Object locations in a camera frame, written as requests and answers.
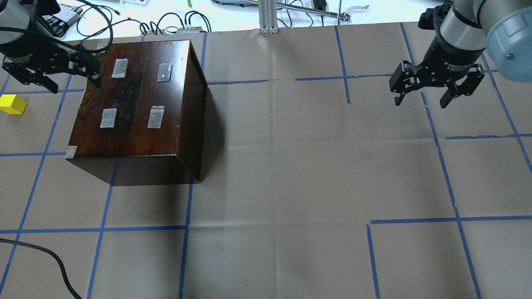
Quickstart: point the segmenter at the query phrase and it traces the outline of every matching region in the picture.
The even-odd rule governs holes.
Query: blue painter's tape
[[[454,222],[454,221],[456,221],[456,218],[378,219],[378,220],[371,220],[370,224],[432,223],[432,222]]]
[[[7,87],[7,83],[9,82],[10,78],[11,78],[11,75],[7,75],[7,78],[5,78],[4,86],[2,86],[2,90],[0,90],[0,95],[4,94],[4,91],[5,91],[6,87]]]
[[[342,63],[342,74],[346,76],[345,72],[345,62],[344,62],[344,53],[342,51],[342,43],[340,42],[340,34],[338,33],[338,26],[334,26],[334,32],[336,34],[336,43],[338,44],[338,52],[340,53],[340,62]]]
[[[187,220],[185,236],[183,238],[183,252],[181,255],[181,274],[179,276],[179,299],[183,299],[183,288],[185,287],[185,265],[187,262],[187,248],[188,248],[188,226],[190,224],[190,211],[192,209],[192,193],[194,191],[194,177],[190,176],[190,184],[188,184],[188,202],[187,202]]]
[[[482,60],[484,61],[484,64],[486,65],[486,68],[488,69],[488,71],[490,71],[491,69],[489,68],[488,61],[486,60],[486,57],[484,56],[484,54],[482,54]],[[497,87],[497,83],[495,82],[495,77],[493,76],[492,72],[489,72],[488,74],[489,74],[489,77],[492,80],[493,87],[495,87],[495,90],[497,91],[497,95],[499,97],[499,101],[501,102],[501,105],[502,105],[502,108],[504,110],[504,113],[506,114],[506,117],[508,118],[508,122],[510,123],[510,126],[512,127],[512,130],[513,130],[513,133],[516,136],[517,142],[519,143],[519,147],[521,148],[521,152],[523,153],[523,157],[525,158],[525,162],[528,165],[528,169],[532,173],[532,163],[530,162],[530,158],[528,157],[528,153],[527,153],[527,151],[525,149],[523,141],[521,140],[519,132],[517,132],[517,127],[513,123],[512,116],[510,116],[510,112],[508,111],[508,108],[506,108],[506,104],[505,104],[504,99],[502,97],[501,91],[499,90],[499,88]]]
[[[351,104],[351,96],[349,95],[349,86],[347,85],[347,79],[344,78],[344,88],[345,88],[345,97],[347,98],[347,103]]]
[[[406,43],[406,49],[408,50],[408,56],[410,56],[410,61],[412,62],[412,64],[415,64],[414,55],[412,54],[412,48],[410,48],[410,43],[408,42],[408,37],[406,36],[406,31],[404,30],[403,22],[399,23],[399,26],[401,26],[401,32],[403,33],[403,38]]]
[[[359,78],[367,78],[367,77],[391,77],[392,75],[393,74],[373,74],[373,75],[358,75],[358,76],[352,76],[352,77],[354,79],[359,79]]]
[[[460,220],[464,222],[467,222],[467,221],[532,220],[532,215],[462,217],[460,218]]]
[[[336,79],[345,79],[345,76],[334,76],[334,77],[309,77],[309,78],[296,78],[296,81],[318,81],[318,80],[336,80]]]
[[[371,261],[371,272],[373,273],[373,286],[375,287],[375,298],[380,299],[379,280],[377,279],[377,266],[375,265],[375,253],[373,251],[373,239],[371,238],[371,228],[366,225],[368,233],[369,259]]]
[[[262,82],[268,82],[268,81],[275,81],[275,79],[249,80],[249,81],[210,82],[210,83],[207,83],[207,85],[252,84],[252,83],[262,83]]]
[[[207,32],[203,36],[203,51],[201,53],[201,69],[205,71],[205,50],[207,49]]]

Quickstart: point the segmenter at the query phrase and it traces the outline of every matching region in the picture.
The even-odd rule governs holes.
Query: wire
[[[179,22],[181,23],[181,26],[182,26],[183,28],[185,28],[185,24],[187,23],[187,15],[185,14],[185,24],[183,24],[183,20],[181,19],[181,17],[179,16],[179,14],[176,14],[176,13],[174,13],[174,12],[167,12],[167,13],[165,13],[165,14],[159,19],[159,21],[157,22],[157,26],[159,26],[159,24],[161,24],[161,21],[164,19],[165,16],[170,15],[170,14],[171,14],[171,15],[175,15],[175,16],[177,16],[177,17],[179,18]]]
[[[212,32],[212,27],[211,27],[211,23],[209,22],[209,19],[204,14],[202,14],[199,11],[189,11],[189,12],[185,13],[185,25],[187,25],[187,16],[188,16],[188,25],[192,25],[190,20],[191,20],[192,16],[195,15],[195,14],[199,14],[201,16],[201,18],[205,22],[205,25],[207,25],[207,32]]]
[[[89,6],[89,5],[87,5],[87,4],[80,5],[80,6],[78,6],[78,9],[80,9],[80,8],[82,8],[82,7],[84,7],[84,6]],[[101,8],[103,8],[103,9],[105,9],[105,10],[107,10],[107,11],[109,12],[109,14],[111,15],[109,21],[110,21],[111,23],[113,22],[113,12],[116,13],[117,15],[120,15],[120,12],[119,12],[119,11],[117,11],[117,10],[115,10],[115,9],[109,7],[109,6],[106,6],[106,5],[96,5],[96,7],[101,7]],[[89,7],[87,10],[85,10],[84,12],[82,12],[82,13],[79,15],[79,19],[78,19],[78,21],[76,22],[76,31],[77,31],[80,35],[85,36],[85,37],[93,36],[93,35],[87,35],[87,34],[83,34],[83,33],[81,33],[81,31],[79,31],[79,22],[81,21],[81,19],[83,18],[83,16],[84,16],[88,11],[90,11],[91,9],[93,9],[93,8],[92,8],[92,7]]]
[[[55,254],[55,252],[51,251],[50,249],[38,246],[38,245],[25,243],[25,242],[20,242],[20,241],[15,241],[15,240],[9,240],[9,239],[1,239],[0,238],[0,243],[8,243],[8,244],[24,246],[24,247],[28,247],[28,248],[32,248],[32,249],[37,249],[37,250],[40,250],[42,252],[45,252],[45,253],[51,255],[55,259],[55,261],[58,263],[59,268],[61,269],[61,275],[63,276],[63,281],[64,281],[64,283],[66,285],[66,288],[70,292],[70,294],[72,294],[72,296],[74,296],[74,298],[76,298],[76,299],[81,299],[81,296],[78,293],[76,293],[76,290],[74,290],[74,288],[72,287],[72,285],[70,284],[70,282],[68,280],[67,271],[65,270],[65,266],[63,264],[63,261],[61,261],[61,259],[59,258],[59,256],[57,254]]]
[[[40,37],[42,39],[45,39],[45,40],[51,41],[53,43],[56,43],[58,45],[61,45],[63,47],[66,47],[66,48],[69,48],[69,49],[72,49],[72,50],[75,50],[75,51],[78,51],[78,52],[82,52],[82,53],[100,53],[100,52],[103,52],[103,51],[109,49],[111,47],[111,45],[113,44],[113,28],[111,27],[111,21],[109,20],[107,15],[104,12],[102,12],[99,8],[97,8],[96,5],[94,5],[92,3],[89,3],[86,0],[76,0],[76,1],[79,1],[79,2],[82,2],[84,4],[87,4],[87,5],[91,6],[94,10],[96,10],[98,13],[100,13],[102,15],[102,17],[105,19],[105,22],[107,22],[108,27],[106,28],[106,30],[109,29],[109,41],[107,42],[105,47],[100,48],[100,49],[95,49],[95,50],[85,49],[85,48],[81,48],[81,44],[78,45],[78,46],[72,46],[70,44],[65,43],[64,41],[61,41],[61,40],[53,38],[51,36],[42,34],[40,32],[33,31],[33,30],[27,30],[27,29],[21,29],[21,28],[0,27],[0,31],[18,32],[18,33],[34,35],[34,36]]]
[[[305,7],[305,5],[303,4],[302,0],[293,0],[292,2],[290,2],[290,5],[292,5],[294,2],[297,2],[297,1],[299,1],[301,3],[301,7]],[[285,25],[285,27],[290,28],[294,24],[292,23],[292,18],[290,16],[290,13],[289,13],[288,9],[286,9],[286,14],[288,15],[288,19],[290,20],[290,26],[287,26],[286,23],[283,20],[279,19],[279,18],[277,20],[281,21],[281,23],[283,23],[283,25]],[[305,12],[305,14],[310,18],[310,22],[311,23],[310,23],[309,27],[312,27],[312,25],[314,25],[314,19],[312,19],[312,17],[308,13]]]

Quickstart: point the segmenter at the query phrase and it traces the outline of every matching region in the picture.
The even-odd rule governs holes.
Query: cable
[[[72,296],[74,296],[74,298],[76,298],[76,299],[81,299],[81,296],[78,293],[76,293],[76,290],[74,290],[74,288],[72,287],[72,285],[70,284],[70,282],[68,280],[67,271],[65,270],[65,266],[63,264],[63,261],[61,261],[61,259],[59,258],[59,256],[57,254],[55,254],[55,252],[53,252],[53,251],[51,251],[51,250],[49,250],[47,248],[38,246],[38,245],[25,243],[25,242],[20,242],[20,241],[15,241],[15,240],[9,240],[9,239],[1,239],[0,238],[0,243],[8,243],[8,244],[24,246],[24,247],[28,247],[28,248],[32,248],[32,249],[37,249],[37,250],[40,250],[42,252],[45,252],[45,253],[51,255],[55,259],[55,261],[58,263],[59,268],[61,269],[61,275],[63,276],[63,281],[64,281],[64,283],[66,285],[66,288],[70,292],[70,294],[72,294]]]
[[[181,26],[182,26],[183,28],[185,28],[185,24],[187,23],[187,15],[185,14],[185,24],[183,24],[183,20],[181,19],[181,17],[179,16],[179,14],[176,14],[176,13],[174,13],[174,12],[167,12],[167,13],[165,13],[165,14],[159,19],[159,21],[157,22],[157,26],[159,26],[159,24],[161,24],[161,21],[164,19],[165,16],[170,15],[170,14],[171,14],[171,15],[175,15],[175,16],[177,16],[177,17],[179,18],[179,22],[181,23]]]
[[[61,41],[61,40],[53,38],[51,36],[42,34],[40,32],[33,31],[33,30],[27,30],[27,29],[21,29],[21,28],[0,27],[0,31],[18,32],[18,33],[24,33],[24,34],[30,34],[30,35],[38,36],[38,37],[40,37],[42,39],[46,39],[48,41],[51,41],[51,42],[56,43],[58,45],[61,45],[63,47],[66,47],[66,48],[69,48],[69,49],[72,49],[72,50],[75,50],[75,51],[78,51],[78,52],[82,52],[82,53],[100,53],[100,52],[103,52],[103,51],[109,49],[111,47],[111,45],[113,44],[113,28],[111,27],[111,21],[109,20],[107,15],[105,15],[105,13],[103,13],[99,8],[97,8],[96,5],[94,5],[92,3],[89,3],[86,0],[76,0],[76,1],[79,1],[79,2],[82,2],[82,3],[85,3],[85,4],[89,5],[89,6],[91,6],[94,10],[96,10],[98,13],[100,13],[102,15],[102,17],[105,19],[105,22],[107,22],[108,27],[106,29],[109,29],[109,41],[107,42],[105,47],[100,48],[100,49],[95,49],[95,50],[85,49],[85,48],[81,48],[81,44],[79,46],[72,46],[70,44],[65,43],[64,41]]]
[[[84,7],[84,6],[88,6],[87,4],[84,4],[84,5],[81,5],[81,6],[78,6],[78,9]],[[106,6],[106,5],[96,5],[97,7],[101,7],[105,10],[107,10],[109,12],[109,14],[111,15],[110,17],[110,22],[112,23],[113,22],[113,12],[116,13],[117,15],[120,15],[120,12],[113,9],[112,7],[109,7],[109,6]],[[79,15],[79,19],[78,21],[76,22],[76,31],[79,33],[79,35],[82,35],[82,36],[85,36],[85,37],[88,37],[88,36],[93,36],[93,35],[87,35],[87,34],[83,34],[81,33],[81,31],[79,31],[79,22],[81,21],[81,19],[83,18],[83,16],[92,9],[92,7],[89,7],[87,10],[85,10],[84,12],[82,12],[80,15]]]
[[[201,18],[205,22],[205,25],[207,25],[207,32],[212,32],[212,27],[211,27],[211,23],[209,22],[209,19],[204,14],[202,14],[199,11],[189,11],[189,12],[185,13],[185,25],[187,25],[187,16],[188,16],[188,24],[192,25],[192,23],[190,22],[190,19],[195,14],[199,14],[201,16]]]

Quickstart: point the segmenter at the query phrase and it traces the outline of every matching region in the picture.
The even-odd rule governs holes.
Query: dark wooden box
[[[199,182],[207,82],[191,42],[114,44],[98,58],[102,86],[87,84],[66,160],[113,186]],[[128,59],[124,78],[111,77],[117,59]],[[159,129],[152,106],[164,106]],[[116,109],[113,128],[100,127],[104,109]]]

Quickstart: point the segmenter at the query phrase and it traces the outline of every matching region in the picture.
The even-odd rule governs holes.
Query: black cable
[[[139,24],[144,24],[144,25],[146,25],[146,23],[142,23],[142,22],[140,22],[139,20],[135,20],[135,19],[132,19],[132,18],[127,18],[127,19],[125,19],[125,20],[121,20],[121,21],[118,21],[118,22],[116,22],[116,23],[112,23],[111,26],[114,26],[114,25],[116,25],[116,24],[120,24],[120,23],[123,23],[123,22],[127,22],[127,21],[135,21],[135,22],[137,22],[137,23],[139,23]],[[100,29],[99,31],[97,31],[96,33],[93,33],[92,35],[88,35],[87,38],[91,38],[91,37],[93,37],[93,36],[97,36],[97,35],[101,34],[102,32],[104,32],[104,31],[106,31],[106,30],[107,30],[107,27],[102,28],[102,29]]]
[[[207,25],[207,31],[208,32],[212,32],[212,27],[211,27],[211,23],[209,22],[209,19],[203,13],[201,13],[199,11],[189,11],[189,12],[185,13],[185,25],[187,24],[187,16],[188,16],[188,24],[192,25],[190,20],[191,20],[192,16],[195,15],[195,14],[199,14],[201,16],[201,18],[205,22],[205,25]]]
[[[282,23],[286,28],[288,28],[288,25],[286,25],[286,23],[285,23],[283,20],[281,20],[280,18],[277,18],[277,21],[281,21],[281,23]]]
[[[168,28],[175,28],[176,30],[172,32],[172,31],[168,30]],[[166,27],[166,29],[164,31],[172,33],[172,34],[176,34],[177,30],[179,30],[179,28],[177,28],[176,26],[168,26],[168,27]]]
[[[84,4],[84,5],[81,5],[81,6],[78,6],[78,9],[81,8],[81,7],[84,7],[84,6],[88,6],[87,4]],[[112,23],[113,22],[113,12],[116,13],[117,15],[120,15],[120,12],[113,9],[112,7],[109,7],[109,6],[106,6],[106,5],[96,5],[97,7],[101,7],[105,10],[107,10],[110,15],[111,15],[111,18],[110,18],[110,22]],[[82,12],[80,15],[79,15],[79,19],[78,21],[76,22],[76,31],[79,33],[79,35],[82,35],[82,36],[93,36],[93,35],[87,35],[87,34],[83,34],[81,33],[81,31],[79,31],[79,22],[83,19],[83,16],[92,9],[92,7],[89,7],[87,10],[85,10],[84,12]]]
[[[163,31],[161,30],[161,28],[159,28],[159,24],[156,24],[154,21],[149,22],[149,27],[152,30],[152,33],[155,33],[155,35],[157,35],[157,30],[159,30],[161,35],[163,35]]]
[[[75,50],[75,51],[79,51],[79,52],[83,52],[83,53],[100,53],[100,52],[103,52],[107,49],[109,49],[111,47],[111,45],[113,44],[113,28],[111,27],[111,21],[109,20],[109,18],[107,18],[107,15],[105,15],[105,13],[103,13],[99,8],[97,8],[94,4],[92,3],[89,3],[87,2],[86,0],[76,0],[76,1],[79,1],[79,2],[82,2],[82,3],[85,3],[91,7],[93,7],[94,10],[96,10],[98,13],[100,13],[102,15],[102,17],[105,19],[105,22],[107,22],[107,24],[109,25],[108,26],[108,29],[109,29],[109,41],[107,42],[107,44],[105,45],[105,47],[103,48],[100,48],[100,49],[95,49],[95,50],[91,50],[91,49],[85,49],[85,48],[81,48],[79,46],[72,46],[70,44],[67,44],[65,43],[64,41],[61,41],[59,39],[56,39],[56,38],[53,38],[51,36],[48,36],[48,35],[45,35],[45,34],[42,34],[40,32],[37,32],[37,31],[33,31],[33,30],[27,30],[27,29],[21,29],[21,28],[14,28],[14,27],[0,27],[0,31],[8,31],[8,32],[18,32],[18,33],[24,33],[24,34],[30,34],[30,35],[34,35],[34,36],[38,36],[42,39],[45,39],[45,40],[48,40],[48,41],[51,41],[53,43],[56,43],[58,45],[61,45],[63,47],[66,47],[66,48],[69,48],[69,49],[72,49],[72,50]]]
[[[45,252],[45,253],[51,255],[55,259],[55,261],[58,263],[59,268],[61,269],[61,275],[63,276],[63,281],[65,282],[66,288],[68,289],[70,294],[72,294],[72,296],[74,296],[74,298],[76,298],[76,299],[81,299],[81,296],[78,293],[76,293],[76,290],[74,290],[74,288],[72,287],[72,285],[70,284],[70,282],[68,280],[67,271],[65,270],[65,266],[63,264],[63,261],[61,261],[61,259],[59,258],[59,256],[57,254],[55,254],[55,252],[53,252],[53,251],[51,251],[51,250],[49,250],[47,248],[38,246],[38,245],[25,243],[25,242],[20,242],[20,241],[15,241],[15,240],[9,240],[9,239],[1,239],[0,238],[0,243],[8,243],[8,244],[24,246],[24,247],[28,247],[28,248],[32,248],[32,249],[37,249],[37,250],[40,250],[42,252]]]
[[[157,22],[157,26],[159,26],[159,25],[161,24],[161,21],[162,21],[162,20],[164,19],[164,17],[167,16],[167,15],[175,15],[175,16],[177,16],[177,17],[179,18],[179,22],[181,23],[181,26],[182,26],[183,28],[185,28],[185,24],[187,23],[187,17],[186,17],[186,14],[185,14],[185,24],[183,24],[183,19],[181,19],[181,17],[179,16],[179,14],[176,14],[176,13],[174,13],[174,12],[167,12],[167,13],[165,13],[165,14],[159,19],[159,21]]]

